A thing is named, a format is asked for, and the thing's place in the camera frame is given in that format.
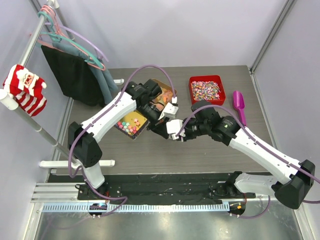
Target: magenta scoop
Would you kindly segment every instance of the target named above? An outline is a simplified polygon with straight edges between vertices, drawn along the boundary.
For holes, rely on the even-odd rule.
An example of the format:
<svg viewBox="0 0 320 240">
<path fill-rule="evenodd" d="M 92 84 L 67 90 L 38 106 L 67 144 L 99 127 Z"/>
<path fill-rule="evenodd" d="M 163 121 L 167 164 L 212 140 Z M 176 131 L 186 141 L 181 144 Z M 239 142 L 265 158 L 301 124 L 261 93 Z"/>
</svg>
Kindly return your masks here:
<svg viewBox="0 0 320 240">
<path fill-rule="evenodd" d="M 240 122 L 246 126 L 247 121 L 245 116 L 245 100 L 240 91 L 233 92 L 233 108 L 238 112 Z"/>
</svg>

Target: black garment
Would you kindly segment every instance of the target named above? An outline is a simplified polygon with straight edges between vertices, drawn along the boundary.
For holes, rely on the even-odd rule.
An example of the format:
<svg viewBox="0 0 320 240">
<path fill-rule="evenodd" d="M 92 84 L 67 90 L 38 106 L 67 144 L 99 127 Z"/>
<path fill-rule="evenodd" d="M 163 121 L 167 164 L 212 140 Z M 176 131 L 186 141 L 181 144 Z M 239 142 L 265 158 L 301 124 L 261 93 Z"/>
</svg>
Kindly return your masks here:
<svg viewBox="0 0 320 240">
<path fill-rule="evenodd" d="M 83 58 L 41 46 L 63 95 L 86 105 L 104 103 L 104 96 L 95 75 Z"/>
</svg>

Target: red container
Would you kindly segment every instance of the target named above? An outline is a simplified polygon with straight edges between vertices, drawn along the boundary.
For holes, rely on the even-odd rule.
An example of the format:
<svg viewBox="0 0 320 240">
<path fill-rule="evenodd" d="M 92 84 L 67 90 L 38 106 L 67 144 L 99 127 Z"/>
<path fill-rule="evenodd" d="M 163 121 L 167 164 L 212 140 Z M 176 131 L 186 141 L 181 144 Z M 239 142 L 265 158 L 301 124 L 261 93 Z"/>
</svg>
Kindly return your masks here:
<svg viewBox="0 0 320 240">
<path fill-rule="evenodd" d="M 211 104 L 215 104 L 215 105 L 222 105 L 224 104 L 225 100 L 226 100 L 226 94 L 225 94 L 225 90 L 224 90 L 224 86 L 222 85 L 222 81 L 221 81 L 221 78 L 220 76 L 218 75 L 209 75 L 209 76 L 192 76 L 190 77 L 190 80 L 189 80 L 189 91 L 190 91 L 190 97 L 191 97 L 191 103 L 192 104 L 195 104 L 196 101 L 194 99 L 194 95 L 192 93 L 192 87 L 191 87 L 191 83 L 192 82 L 215 82 L 218 84 L 218 87 L 220 89 L 221 92 L 219 92 L 219 96 L 220 96 L 220 99 L 218 100 L 208 100 L 209 103 Z"/>
</svg>

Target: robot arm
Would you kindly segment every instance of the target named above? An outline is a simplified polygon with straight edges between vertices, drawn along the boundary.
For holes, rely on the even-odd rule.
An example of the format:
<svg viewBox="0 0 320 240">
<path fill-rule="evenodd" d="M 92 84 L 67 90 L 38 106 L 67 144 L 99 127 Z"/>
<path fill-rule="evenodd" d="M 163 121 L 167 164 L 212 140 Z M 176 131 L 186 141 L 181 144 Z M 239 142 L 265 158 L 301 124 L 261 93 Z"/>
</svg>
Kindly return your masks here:
<svg viewBox="0 0 320 240">
<path fill-rule="evenodd" d="M 191 110 L 210 105 L 209 102 L 199 101 Z M 284 155 L 263 140 L 255 136 L 247 127 L 245 128 L 257 142 L 266 147 L 269 151 L 256 144 L 243 129 L 237 124 L 232 116 L 220 117 L 213 108 L 205 108 L 195 114 L 187 123 L 180 136 L 177 133 L 183 125 L 182 120 L 174 119 L 168 122 L 167 128 L 172 139 L 187 141 L 198 136 L 208 135 L 217 142 L 246 154 L 272 175 L 252 175 L 234 172 L 224 184 L 225 191 L 232 196 L 239 193 L 258 193 L 268 196 L 275 196 L 278 201 L 291 209 L 298 209 L 305 196 L 313 185 L 313 180 L 297 171 L 293 167 L 280 161 L 270 152 L 285 158 L 290 164 L 302 168 L 310 174 L 315 174 L 315 165 L 309 160 L 299 162 L 297 159 Z"/>
<path fill-rule="evenodd" d="M 240 171 L 234 172 L 224 184 L 225 191 L 231 196 L 236 197 L 240 193 L 264 194 L 275 196 L 289 208 L 299 208 L 313 185 L 313 180 L 310 177 L 279 161 L 270 152 L 249 138 L 232 116 L 220 117 L 213 108 L 206 108 L 197 112 L 194 115 L 195 118 L 191 118 L 183 131 L 177 136 L 184 121 L 180 119 L 169 121 L 175 118 L 178 111 L 177 99 L 173 99 L 172 104 L 167 104 L 163 111 L 159 111 L 151 103 L 151 100 L 155 99 L 161 92 L 161 88 L 152 79 L 149 79 L 145 84 L 130 82 L 119 102 L 112 101 L 81 125 L 74 122 L 69 126 L 68 144 L 70 147 L 74 139 L 82 132 L 83 127 L 93 123 L 93 126 L 80 138 L 73 154 L 82 164 L 88 181 L 98 192 L 104 194 L 107 189 L 105 178 L 99 166 L 102 151 L 98 143 L 122 117 L 129 112 L 138 110 L 149 121 L 147 129 L 165 139 L 184 142 L 202 135 L 208 135 L 213 140 L 222 142 L 226 146 L 246 154 L 272 174 L 265 176 Z M 191 110 L 194 112 L 206 105 L 210 105 L 210 103 L 199 101 L 192 105 Z M 308 160 L 299 162 L 297 159 L 288 157 L 256 137 L 247 127 L 245 129 L 269 151 L 284 157 L 289 163 L 312 175 L 315 174 L 315 165 L 312 162 Z"/>
</svg>

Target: tabletop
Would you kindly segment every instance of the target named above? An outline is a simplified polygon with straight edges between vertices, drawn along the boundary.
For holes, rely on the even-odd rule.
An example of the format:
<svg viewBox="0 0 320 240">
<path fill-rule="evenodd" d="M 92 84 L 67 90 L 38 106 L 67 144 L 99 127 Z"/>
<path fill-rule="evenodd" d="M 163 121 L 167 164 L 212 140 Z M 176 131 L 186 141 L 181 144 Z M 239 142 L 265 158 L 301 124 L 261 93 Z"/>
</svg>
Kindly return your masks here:
<svg viewBox="0 0 320 240">
<path fill-rule="evenodd" d="M 190 115 L 191 100 L 189 79 L 192 76 L 219 75 L 226 94 L 224 107 L 233 110 L 233 92 L 241 91 L 245 101 L 247 126 L 259 138 L 271 144 L 267 126 L 247 66 L 192 66 L 164 67 L 171 77 L 178 96 L 178 119 Z M 133 68 L 110 69 L 114 79 L 128 79 Z M 145 68 L 132 79 L 145 83 L 158 79 L 169 85 L 165 75 L 158 69 Z M 101 108 L 90 107 L 75 101 L 69 123 L 81 123 Z M 217 110 L 221 116 L 227 115 Z M 135 140 L 113 127 L 99 143 L 103 160 L 115 160 L 115 166 L 102 169 L 103 174 L 157 174 L 157 173 L 229 173 L 234 171 L 265 172 L 266 170 L 245 154 L 213 141 L 209 136 L 200 136 L 187 142 L 164 139 L 144 130 Z M 67 171 L 59 170 L 57 174 Z"/>
</svg>

